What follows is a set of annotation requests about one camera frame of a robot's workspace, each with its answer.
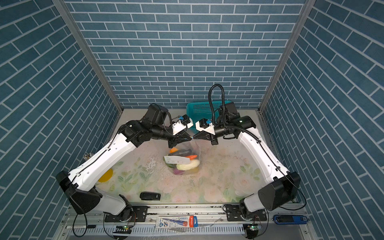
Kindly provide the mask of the black toy eggplant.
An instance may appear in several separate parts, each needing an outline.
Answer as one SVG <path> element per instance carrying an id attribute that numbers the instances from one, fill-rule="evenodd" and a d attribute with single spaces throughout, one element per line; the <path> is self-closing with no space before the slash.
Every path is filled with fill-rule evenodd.
<path id="1" fill-rule="evenodd" d="M 180 156 L 180 157 L 187 157 L 192 155 L 191 149 L 184 149 L 184 150 L 178 150 L 176 152 L 170 153 L 169 156 Z"/>

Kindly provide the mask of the white toy garlic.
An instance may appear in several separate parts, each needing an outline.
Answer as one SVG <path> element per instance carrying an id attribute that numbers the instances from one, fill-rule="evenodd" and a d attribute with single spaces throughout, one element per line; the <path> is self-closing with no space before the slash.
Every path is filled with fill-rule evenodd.
<path id="1" fill-rule="evenodd" d="M 200 165 L 200 160 L 191 160 L 188 164 L 177 164 L 177 169 L 180 171 L 188 171 L 197 168 Z"/>

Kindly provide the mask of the purple toy onion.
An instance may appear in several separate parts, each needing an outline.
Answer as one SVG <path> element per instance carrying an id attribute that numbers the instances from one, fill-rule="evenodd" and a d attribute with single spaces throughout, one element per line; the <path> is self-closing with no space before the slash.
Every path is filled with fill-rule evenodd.
<path id="1" fill-rule="evenodd" d="M 178 169 L 173 169 L 173 173 L 175 175 L 182 175 L 185 171 L 182 171 L 182 170 L 178 170 Z"/>

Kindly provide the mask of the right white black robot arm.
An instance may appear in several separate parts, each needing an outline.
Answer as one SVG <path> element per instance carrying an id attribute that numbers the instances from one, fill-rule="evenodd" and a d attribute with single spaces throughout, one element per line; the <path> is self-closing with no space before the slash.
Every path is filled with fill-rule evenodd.
<path id="1" fill-rule="evenodd" d="M 301 178 L 290 172 L 262 140 L 256 124 L 249 116 L 238 117 L 228 123 L 214 125 L 211 120 L 201 119 L 195 123 L 194 139 L 218 144 L 218 138 L 233 134 L 249 151 L 259 167 L 264 186 L 257 193 L 240 200 L 241 215 L 252 219 L 257 211 L 272 211 L 293 200 L 299 191 Z"/>

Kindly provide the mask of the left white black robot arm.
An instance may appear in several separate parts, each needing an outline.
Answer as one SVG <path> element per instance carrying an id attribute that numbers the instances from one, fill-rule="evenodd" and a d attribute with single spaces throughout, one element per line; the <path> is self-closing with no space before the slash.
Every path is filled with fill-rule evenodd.
<path id="1" fill-rule="evenodd" d="M 192 126 L 192 119 L 186 115 L 170 127 L 146 120 L 131 120 L 122 125 L 113 139 L 90 159 L 70 172 L 59 172 L 56 179 L 78 215 L 97 210 L 115 216 L 118 221 L 130 221 L 133 207 L 129 201 L 123 195 L 115 197 L 97 189 L 96 183 L 121 158 L 144 142 L 167 140 L 169 147 L 173 148 L 191 141 L 187 129 Z"/>

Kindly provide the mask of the clear zip top bag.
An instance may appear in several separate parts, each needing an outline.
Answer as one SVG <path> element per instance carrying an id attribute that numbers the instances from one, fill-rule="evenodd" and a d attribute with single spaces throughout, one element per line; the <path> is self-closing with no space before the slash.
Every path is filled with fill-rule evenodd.
<path id="1" fill-rule="evenodd" d="M 200 166 L 202 164 L 201 160 L 201 148 L 196 140 L 192 140 L 190 142 L 185 142 L 177 145 L 176 147 L 179 150 L 186 150 L 191 149 L 192 155 L 197 155 L 197 160 L 200 160 L 200 165 L 192 170 L 185 171 L 182 175 L 176 175 L 176 176 L 186 176 L 186 175 L 195 175 L 200 170 Z M 180 157 L 180 156 L 169 156 L 170 152 L 163 157 L 163 161 L 165 165 L 168 167 L 168 169 L 171 171 L 173 175 L 173 169 L 177 168 L 177 164 L 188 164 L 191 160 L 187 157 Z"/>

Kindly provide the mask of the orange toy carrot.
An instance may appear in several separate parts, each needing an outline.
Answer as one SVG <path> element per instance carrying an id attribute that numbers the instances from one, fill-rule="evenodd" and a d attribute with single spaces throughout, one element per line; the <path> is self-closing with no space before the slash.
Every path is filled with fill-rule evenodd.
<path id="1" fill-rule="evenodd" d="M 189 158 L 190 160 L 194 160 L 196 159 L 198 156 L 197 155 L 190 155 L 190 156 L 187 156 L 187 158 Z"/>

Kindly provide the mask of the teal plastic basket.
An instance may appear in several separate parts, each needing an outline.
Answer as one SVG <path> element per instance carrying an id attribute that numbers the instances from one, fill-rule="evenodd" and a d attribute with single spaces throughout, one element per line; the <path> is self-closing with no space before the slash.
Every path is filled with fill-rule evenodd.
<path id="1" fill-rule="evenodd" d="M 215 111 L 215 120 L 217 120 L 221 114 L 220 107 L 222 106 L 222 102 L 213 101 L 212 104 Z M 212 119 L 212 111 L 208 101 L 188 103 L 186 106 L 186 111 L 187 115 L 193 120 L 194 123 L 200 121 L 201 119 Z"/>

